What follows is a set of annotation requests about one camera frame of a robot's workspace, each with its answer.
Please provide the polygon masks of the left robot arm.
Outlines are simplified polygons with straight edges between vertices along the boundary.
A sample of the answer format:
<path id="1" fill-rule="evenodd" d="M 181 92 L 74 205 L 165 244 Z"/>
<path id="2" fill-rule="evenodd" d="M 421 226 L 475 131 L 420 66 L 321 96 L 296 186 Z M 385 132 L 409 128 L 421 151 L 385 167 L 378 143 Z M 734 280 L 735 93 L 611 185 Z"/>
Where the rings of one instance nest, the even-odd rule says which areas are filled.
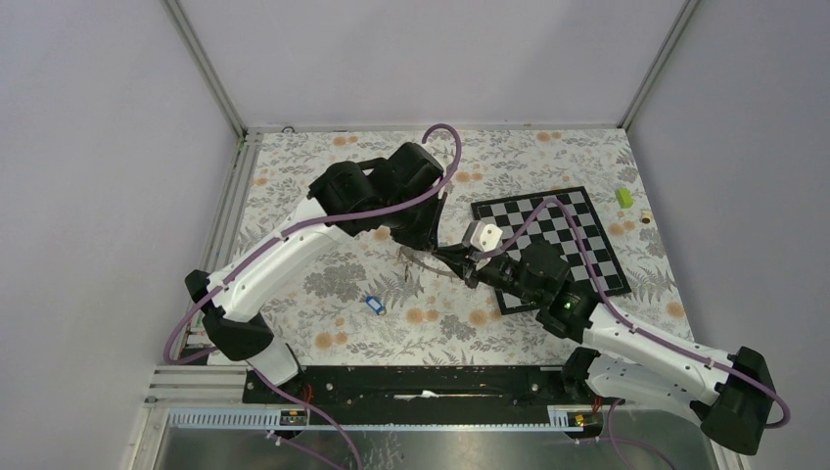
<path id="1" fill-rule="evenodd" d="M 444 175 L 444 165 L 411 142 L 388 158 L 331 164 L 253 248 L 213 273 L 195 269 L 186 276 L 210 341 L 228 359 L 244 361 L 264 376 L 275 399 L 297 399 L 304 380 L 300 363 L 265 322 L 262 308 L 309 263 L 357 234 L 380 226 L 407 234 L 425 223 L 436 213 L 437 195 L 403 211 L 390 208 L 431 192 Z"/>

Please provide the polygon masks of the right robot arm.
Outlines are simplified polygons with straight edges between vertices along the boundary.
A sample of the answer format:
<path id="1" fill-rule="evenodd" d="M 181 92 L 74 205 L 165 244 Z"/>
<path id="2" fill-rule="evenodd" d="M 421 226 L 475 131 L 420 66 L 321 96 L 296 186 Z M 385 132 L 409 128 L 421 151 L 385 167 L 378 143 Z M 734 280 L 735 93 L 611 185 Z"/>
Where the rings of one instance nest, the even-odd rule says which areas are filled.
<path id="1" fill-rule="evenodd" d="M 468 287 L 484 283 L 531 304 L 546 331 L 577 343 L 561 378 L 570 401 L 600 396 L 649 404 L 698 425 L 722 447 L 757 454 L 775 391 L 760 352 L 729 353 L 648 328 L 578 285 L 548 242 L 531 243 L 520 259 L 483 259 L 462 244 L 433 255 Z"/>

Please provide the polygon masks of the large silver keyring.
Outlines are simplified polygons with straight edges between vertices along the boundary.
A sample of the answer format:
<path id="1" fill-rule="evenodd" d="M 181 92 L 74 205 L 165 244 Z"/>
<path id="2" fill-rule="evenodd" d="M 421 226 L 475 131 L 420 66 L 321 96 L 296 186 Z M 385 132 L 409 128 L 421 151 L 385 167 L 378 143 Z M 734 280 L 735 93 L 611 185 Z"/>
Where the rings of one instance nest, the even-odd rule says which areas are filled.
<path id="1" fill-rule="evenodd" d="M 433 266 L 428 263 L 427 258 L 428 255 L 424 252 L 414 251 L 408 247 L 400 247 L 397 251 L 398 257 L 403 259 L 408 266 L 417 266 L 424 271 L 432 272 L 437 276 L 449 277 L 449 278 L 456 278 L 457 275 L 447 269 L 447 268 L 440 268 Z"/>

